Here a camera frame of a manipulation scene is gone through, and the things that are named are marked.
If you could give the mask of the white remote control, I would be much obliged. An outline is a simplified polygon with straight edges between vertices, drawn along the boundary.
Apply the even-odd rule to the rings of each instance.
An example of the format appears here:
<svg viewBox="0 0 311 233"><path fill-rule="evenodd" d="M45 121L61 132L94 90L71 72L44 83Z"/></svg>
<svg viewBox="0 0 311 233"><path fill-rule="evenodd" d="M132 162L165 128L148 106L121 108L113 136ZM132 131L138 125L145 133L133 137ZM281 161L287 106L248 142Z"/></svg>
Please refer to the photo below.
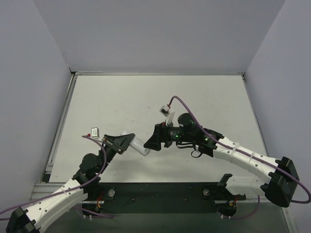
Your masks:
<svg viewBox="0 0 311 233"><path fill-rule="evenodd" d="M140 140L136 135L134 135L134 138L131 140L126 149L128 149L129 147L140 153L142 156L147 156L151 151L150 149L144 147L144 142Z"/></svg>

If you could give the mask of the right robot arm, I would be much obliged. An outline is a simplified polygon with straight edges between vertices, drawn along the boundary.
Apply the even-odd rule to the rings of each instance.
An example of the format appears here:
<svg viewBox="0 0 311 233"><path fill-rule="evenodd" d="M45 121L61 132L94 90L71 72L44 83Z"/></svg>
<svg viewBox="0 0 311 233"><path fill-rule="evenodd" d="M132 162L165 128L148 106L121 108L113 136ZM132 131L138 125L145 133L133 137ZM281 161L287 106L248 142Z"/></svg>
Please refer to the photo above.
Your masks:
<svg viewBox="0 0 311 233"><path fill-rule="evenodd" d="M276 159L248 150L218 132L203 128L189 113L182 114L177 121L177 127L172 123L156 124L144 147L160 151L172 143L177 146L185 143L200 155L228 161L254 175L253 178L226 175L221 184L231 195L265 196L280 207L288 207L293 201L299 176L291 159Z"/></svg>

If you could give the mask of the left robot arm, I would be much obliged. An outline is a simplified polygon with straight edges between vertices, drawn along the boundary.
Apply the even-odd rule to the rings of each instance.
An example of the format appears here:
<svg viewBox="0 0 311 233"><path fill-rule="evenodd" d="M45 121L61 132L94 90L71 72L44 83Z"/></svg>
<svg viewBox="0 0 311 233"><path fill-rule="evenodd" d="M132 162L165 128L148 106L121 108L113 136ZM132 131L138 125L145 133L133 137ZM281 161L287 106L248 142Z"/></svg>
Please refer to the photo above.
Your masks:
<svg viewBox="0 0 311 233"><path fill-rule="evenodd" d="M9 218L7 233L43 233L79 202L96 199L100 193L100 174L117 153L127 150L135 134L104 135L102 143L88 136L84 138L101 147L99 154L85 155L76 174L54 193L34 201L26 209L17 207Z"/></svg>

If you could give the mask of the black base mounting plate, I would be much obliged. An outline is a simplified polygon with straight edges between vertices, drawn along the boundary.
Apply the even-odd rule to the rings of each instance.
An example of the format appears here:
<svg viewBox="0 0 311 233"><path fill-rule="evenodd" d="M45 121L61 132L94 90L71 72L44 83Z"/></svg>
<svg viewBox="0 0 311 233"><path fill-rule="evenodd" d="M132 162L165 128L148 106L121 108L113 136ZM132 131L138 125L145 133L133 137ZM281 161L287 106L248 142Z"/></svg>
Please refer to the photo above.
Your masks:
<svg viewBox="0 0 311 233"><path fill-rule="evenodd" d="M100 183L82 204L101 214L207 214L216 202L242 200L217 182L198 183Z"/></svg>

